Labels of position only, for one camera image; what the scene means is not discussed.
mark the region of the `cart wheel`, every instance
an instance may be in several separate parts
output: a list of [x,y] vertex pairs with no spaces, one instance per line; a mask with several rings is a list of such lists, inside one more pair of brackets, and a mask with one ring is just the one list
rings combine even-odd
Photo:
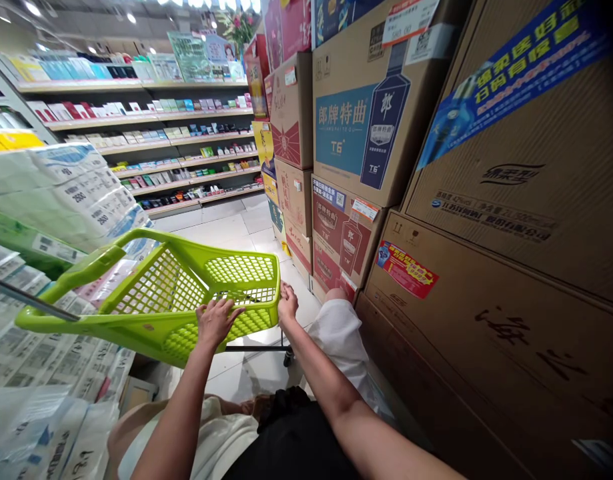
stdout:
[[291,366],[291,364],[293,363],[293,358],[295,358],[295,355],[293,354],[292,351],[287,351],[284,354],[284,367],[288,368]]

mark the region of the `hand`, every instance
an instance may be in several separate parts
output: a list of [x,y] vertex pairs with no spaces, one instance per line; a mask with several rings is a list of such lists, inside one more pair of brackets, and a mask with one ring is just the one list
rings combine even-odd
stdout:
[[297,313],[299,303],[297,302],[297,296],[293,291],[293,287],[285,281],[281,282],[279,293],[281,294],[281,300],[279,300],[277,311],[279,312],[279,324],[281,326],[289,321],[295,321],[295,314]]
[[229,316],[235,302],[231,299],[211,300],[208,305],[200,305],[197,313],[197,345],[216,349],[231,331],[233,322],[246,308],[236,309]]

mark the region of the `ceiling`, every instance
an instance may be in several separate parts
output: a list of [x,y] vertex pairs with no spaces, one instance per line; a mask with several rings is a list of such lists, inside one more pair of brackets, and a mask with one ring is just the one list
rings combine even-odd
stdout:
[[[82,42],[112,45],[127,42],[157,45],[158,51],[166,48],[167,33],[170,31],[191,31],[210,29],[209,11],[219,11],[219,1],[212,0],[211,9],[205,4],[201,8],[190,7],[185,0],[183,7],[173,1],[160,5],[157,0],[34,0],[42,12],[41,17],[32,15],[23,0],[0,0],[0,5],[9,12],[9,18],[18,26],[35,30],[40,28],[76,49]],[[136,23],[127,20],[126,14],[135,16]],[[217,22],[217,33],[223,25]],[[57,48],[55,42],[48,45]]]

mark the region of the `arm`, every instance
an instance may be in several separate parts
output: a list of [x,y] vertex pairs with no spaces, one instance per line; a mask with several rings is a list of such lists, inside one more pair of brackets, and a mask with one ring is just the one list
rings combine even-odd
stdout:
[[237,316],[244,311],[240,308],[229,316],[232,307],[232,300],[222,299],[219,302],[211,300],[208,305],[197,309],[197,345],[137,462],[131,476],[133,480],[190,478],[197,450],[201,405],[213,354],[228,335]]
[[463,478],[384,423],[295,320],[297,297],[282,283],[279,322],[342,449],[365,479]]

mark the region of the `green shopping basket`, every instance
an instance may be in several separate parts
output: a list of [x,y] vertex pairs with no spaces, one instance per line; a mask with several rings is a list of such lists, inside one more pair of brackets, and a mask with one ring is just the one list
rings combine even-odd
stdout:
[[39,296],[50,304],[100,278],[124,255],[131,240],[160,242],[106,299],[98,314],[66,321],[34,307],[17,316],[20,328],[38,333],[90,335],[184,368],[197,343],[195,309],[228,298],[246,307],[227,342],[277,325],[279,261],[276,255],[207,247],[178,235],[139,228],[102,247],[66,271]]

